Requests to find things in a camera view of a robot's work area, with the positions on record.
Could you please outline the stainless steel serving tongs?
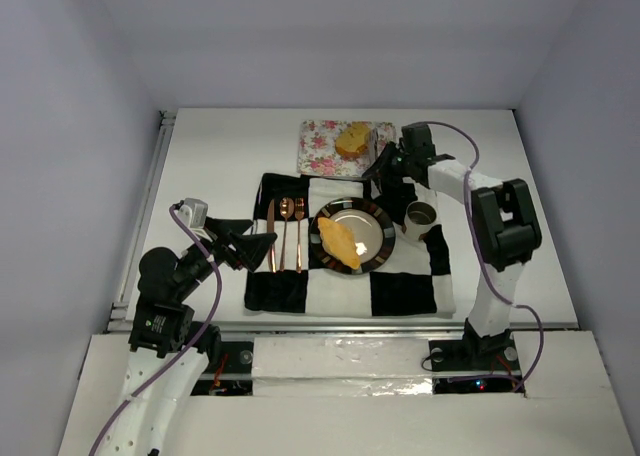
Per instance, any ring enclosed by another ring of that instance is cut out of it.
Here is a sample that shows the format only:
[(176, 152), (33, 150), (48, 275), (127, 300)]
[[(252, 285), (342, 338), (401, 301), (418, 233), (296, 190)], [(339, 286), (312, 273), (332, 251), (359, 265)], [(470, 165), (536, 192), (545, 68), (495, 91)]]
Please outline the stainless steel serving tongs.
[(372, 129), (368, 136), (368, 167), (362, 174), (365, 179), (381, 177), (389, 165), (390, 151), (385, 149), (386, 143), (380, 141), (377, 129)]

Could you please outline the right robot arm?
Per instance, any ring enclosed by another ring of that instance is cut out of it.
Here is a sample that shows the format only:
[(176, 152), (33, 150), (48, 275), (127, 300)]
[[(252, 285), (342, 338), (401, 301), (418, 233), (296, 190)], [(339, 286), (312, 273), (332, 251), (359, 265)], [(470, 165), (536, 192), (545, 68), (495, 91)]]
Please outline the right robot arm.
[(470, 144), (471, 163), (438, 153), (431, 132), (435, 125), (425, 121), (402, 127), (399, 141), (386, 144), (363, 177), (377, 187), (411, 179), (462, 204), (480, 269), (476, 296), (462, 337), (432, 342), (422, 366), (429, 372), (454, 372), (460, 379), (491, 377), (491, 364), (513, 345), (512, 311), (526, 311), (538, 327), (543, 325), (538, 312), (515, 296), (542, 232), (527, 183), (477, 172), (479, 146), (460, 128), (454, 131)]

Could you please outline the round bread piece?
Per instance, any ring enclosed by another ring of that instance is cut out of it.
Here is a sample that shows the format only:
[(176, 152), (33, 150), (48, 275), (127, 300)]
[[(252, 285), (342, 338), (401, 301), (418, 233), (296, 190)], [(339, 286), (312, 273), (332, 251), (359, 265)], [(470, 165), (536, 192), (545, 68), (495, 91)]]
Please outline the round bread piece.
[(353, 122), (340, 132), (335, 140), (335, 150), (345, 159), (355, 159), (366, 153), (374, 130), (364, 122)]

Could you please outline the long bread piece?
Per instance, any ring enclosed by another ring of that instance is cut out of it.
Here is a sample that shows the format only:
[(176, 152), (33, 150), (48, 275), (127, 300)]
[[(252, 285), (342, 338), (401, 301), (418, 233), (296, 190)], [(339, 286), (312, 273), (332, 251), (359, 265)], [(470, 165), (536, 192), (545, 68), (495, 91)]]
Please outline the long bread piece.
[(360, 257), (350, 228), (327, 217), (321, 217), (318, 220), (318, 229), (322, 245), (328, 254), (353, 270), (360, 268)]

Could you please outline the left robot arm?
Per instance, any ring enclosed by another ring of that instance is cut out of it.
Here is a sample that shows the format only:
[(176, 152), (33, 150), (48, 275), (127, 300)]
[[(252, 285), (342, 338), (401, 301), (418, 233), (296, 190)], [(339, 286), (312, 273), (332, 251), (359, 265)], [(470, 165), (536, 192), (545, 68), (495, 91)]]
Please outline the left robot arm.
[(140, 260), (119, 403), (96, 436), (92, 455), (166, 454), (197, 380), (222, 357), (220, 330), (212, 323), (216, 311), (197, 322), (187, 298), (208, 277), (220, 282), (222, 265), (258, 269), (277, 239), (273, 232), (249, 234), (249, 220), (206, 217), (203, 223), (201, 235), (188, 223), (178, 224), (192, 242), (181, 254), (156, 247)]

